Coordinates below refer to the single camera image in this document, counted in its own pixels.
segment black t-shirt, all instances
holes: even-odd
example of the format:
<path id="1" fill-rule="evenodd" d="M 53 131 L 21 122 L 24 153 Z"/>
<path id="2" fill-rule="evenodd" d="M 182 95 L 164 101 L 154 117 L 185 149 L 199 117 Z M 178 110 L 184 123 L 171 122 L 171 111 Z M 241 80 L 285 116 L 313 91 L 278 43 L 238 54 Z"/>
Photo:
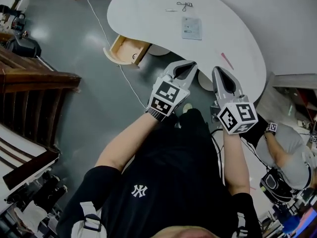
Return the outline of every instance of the black t-shirt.
<path id="1" fill-rule="evenodd" d="M 70 237 L 84 220 L 79 203 L 86 201 L 102 207 L 108 238 L 150 238 L 171 226 L 199 226 L 221 238 L 262 237 L 252 197 L 231 196 L 222 184 L 211 140 L 168 135 L 153 132 L 123 174 L 106 166 L 88 171 L 59 221 L 59 237 Z"/>

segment white table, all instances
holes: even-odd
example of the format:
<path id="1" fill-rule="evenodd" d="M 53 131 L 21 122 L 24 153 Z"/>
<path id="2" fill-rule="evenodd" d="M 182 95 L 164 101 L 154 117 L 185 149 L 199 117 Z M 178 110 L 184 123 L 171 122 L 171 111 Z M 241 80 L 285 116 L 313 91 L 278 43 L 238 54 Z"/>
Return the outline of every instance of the white table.
<path id="1" fill-rule="evenodd" d="M 178 1 L 191 2 L 193 7 L 184 12 Z M 182 39 L 183 16 L 201 19 L 201 41 Z M 112 0 L 107 18 L 120 35 L 195 61 L 210 80 L 215 66 L 229 70 L 251 102 L 264 89 L 266 69 L 260 49 L 243 21 L 220 0 Z"/>

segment gray shirt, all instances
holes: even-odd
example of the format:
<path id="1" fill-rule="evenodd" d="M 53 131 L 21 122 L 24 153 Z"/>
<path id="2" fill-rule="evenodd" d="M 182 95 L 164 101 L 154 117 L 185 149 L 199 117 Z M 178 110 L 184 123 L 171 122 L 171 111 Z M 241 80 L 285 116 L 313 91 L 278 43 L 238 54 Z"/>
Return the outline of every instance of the gray shirt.
<path id="1" fill-rule="evenodd" d="M 309 170 L 305 162 L 310 165 L 312 171 L 315 168 L 314 158 L 310 156 L 312 152 L 306 150 L 304 141 L 297 131 L 282 123 L 277 125 L 275 138 L 284 151 L 292 156 L 291 159 L 279 168 L 269 153 L 264 135 L 256 148 L 258 157 L 269 167 L 278 169 L 290 187 L 303 189 L 309 179 Z"/>

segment person in gray shirt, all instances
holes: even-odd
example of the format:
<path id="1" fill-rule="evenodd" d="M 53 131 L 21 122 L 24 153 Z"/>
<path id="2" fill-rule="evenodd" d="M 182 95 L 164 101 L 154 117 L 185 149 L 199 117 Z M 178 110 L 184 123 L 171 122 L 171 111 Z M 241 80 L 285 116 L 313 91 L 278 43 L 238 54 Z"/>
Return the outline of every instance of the person in gray shirt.
<path id="1" fill-rule="evenodd" d="M 268 123 L 260 115 L 258 118 L 259 122 L 240 136 L 254 146 L 265 165 L 279 171 L 292 189 L 317 189 L 317 156 L 305 146 L 300 134 L 282 123 L 277 124 L 275 135 L 265 132 Z"/>

